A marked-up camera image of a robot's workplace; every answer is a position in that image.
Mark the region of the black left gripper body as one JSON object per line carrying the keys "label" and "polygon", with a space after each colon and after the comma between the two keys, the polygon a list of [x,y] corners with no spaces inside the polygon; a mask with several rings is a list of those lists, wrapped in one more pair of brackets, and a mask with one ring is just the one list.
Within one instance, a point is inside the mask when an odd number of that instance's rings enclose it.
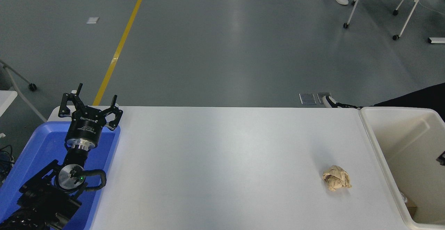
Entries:
{"label": "black left gripper body", "polygon": [[65,138],[66,143],[76,139],[86,140],[90,143],[98,143],[103,126],[106,124],[102,110],[94,107],[86,107],[86,113],[76,110],[72,114],[72,121]]}

